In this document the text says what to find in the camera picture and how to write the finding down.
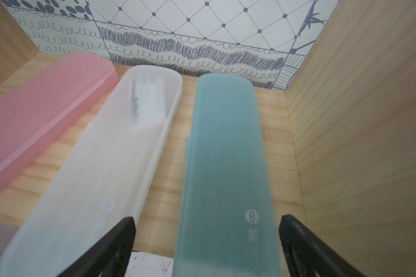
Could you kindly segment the clear white pencil case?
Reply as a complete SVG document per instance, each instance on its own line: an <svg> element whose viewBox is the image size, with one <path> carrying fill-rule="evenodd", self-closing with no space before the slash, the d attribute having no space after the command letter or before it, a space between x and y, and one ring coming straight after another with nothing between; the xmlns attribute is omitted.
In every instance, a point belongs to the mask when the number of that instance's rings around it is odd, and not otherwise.
<svg viewBox="0 0 416 277"><path fill-rule="evenodd" d="M0 277L56 277L123 218L139 220L183 92L168 68L128 69L0 258Z"/></svg>

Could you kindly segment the pink pencil case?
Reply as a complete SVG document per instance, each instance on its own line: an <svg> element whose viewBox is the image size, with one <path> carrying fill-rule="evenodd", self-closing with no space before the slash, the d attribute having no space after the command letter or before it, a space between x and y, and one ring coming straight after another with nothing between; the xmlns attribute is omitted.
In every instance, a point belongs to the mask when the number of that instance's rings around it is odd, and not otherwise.
<svg viewBox="0 0 416 277"><path fill-rule="evenodd" d="M109 60L76 52L0 96L0 192L118 82Z"/></svg>

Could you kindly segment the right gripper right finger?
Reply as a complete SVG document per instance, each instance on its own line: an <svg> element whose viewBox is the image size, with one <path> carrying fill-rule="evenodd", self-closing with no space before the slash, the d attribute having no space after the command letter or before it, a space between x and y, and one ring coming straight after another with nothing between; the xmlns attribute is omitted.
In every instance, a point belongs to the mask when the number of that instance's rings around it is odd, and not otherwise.
<svg viewBox="0 0 416 277"><path fill-rule="evenodd" d="M293 215L281 217L278 232L292 277L363 276Z"/></svg>

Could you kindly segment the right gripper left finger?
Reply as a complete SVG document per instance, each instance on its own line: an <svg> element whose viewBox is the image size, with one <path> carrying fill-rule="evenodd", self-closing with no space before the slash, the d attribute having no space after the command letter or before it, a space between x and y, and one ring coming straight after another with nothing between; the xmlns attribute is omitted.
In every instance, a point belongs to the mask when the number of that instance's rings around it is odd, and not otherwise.
<svg viewBox="0 0 416 277"><path fill-rule="evenodd" d="M123 277L128 268L135 236L134 218L123 218L59 276Z"/></svg>

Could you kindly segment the teal pencil case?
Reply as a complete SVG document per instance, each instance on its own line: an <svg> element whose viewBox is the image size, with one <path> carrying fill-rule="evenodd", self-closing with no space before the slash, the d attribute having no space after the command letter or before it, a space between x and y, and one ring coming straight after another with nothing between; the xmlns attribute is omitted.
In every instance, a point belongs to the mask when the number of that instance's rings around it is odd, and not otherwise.
<svg viewBox="0 0 416 277"><path fill-rule="evenodd" d="M279 277L257 100L246 78L196 83L174 252L175 277Z"/></svg>

